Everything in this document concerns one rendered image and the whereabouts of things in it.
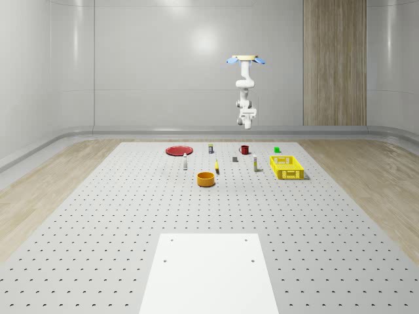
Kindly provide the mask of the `yellow bowl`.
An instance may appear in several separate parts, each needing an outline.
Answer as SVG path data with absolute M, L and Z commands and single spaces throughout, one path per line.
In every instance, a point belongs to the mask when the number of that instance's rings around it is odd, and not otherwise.
M 211 172 L 200 172 L 196 176 L 198 186 L 210 187 L 215 184 L 215 175 Z

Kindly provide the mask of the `red plate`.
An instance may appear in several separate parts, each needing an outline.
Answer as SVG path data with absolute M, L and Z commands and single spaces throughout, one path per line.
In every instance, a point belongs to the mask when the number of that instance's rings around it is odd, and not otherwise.
M 166 149 L 166 153 L 170 156 L 183 156 L 193 153 L 193 148 L 188 146 L 172 146 Z

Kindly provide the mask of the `yellow basket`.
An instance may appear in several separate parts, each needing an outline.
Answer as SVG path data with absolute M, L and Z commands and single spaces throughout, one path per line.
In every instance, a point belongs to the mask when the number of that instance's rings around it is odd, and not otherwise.
M 294 156 L 271 156 L 270 166 L 278 179 L 304 179 L 304 168 Z

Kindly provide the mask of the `white board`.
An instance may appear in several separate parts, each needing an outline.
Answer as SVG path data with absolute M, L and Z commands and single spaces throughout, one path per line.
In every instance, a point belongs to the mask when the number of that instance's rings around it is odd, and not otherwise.
M 257 234 L 161 234 L 139 314 L 278 314 Z

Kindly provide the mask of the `drone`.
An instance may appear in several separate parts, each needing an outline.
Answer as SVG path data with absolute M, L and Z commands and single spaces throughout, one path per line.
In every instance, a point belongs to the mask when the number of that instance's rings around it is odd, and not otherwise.
M 236 63 L 237 61 L 253 61 L 255 63 L 265 64 L 266 62 L 254 55 L 235 55 L 227 60 L 227 63 Z

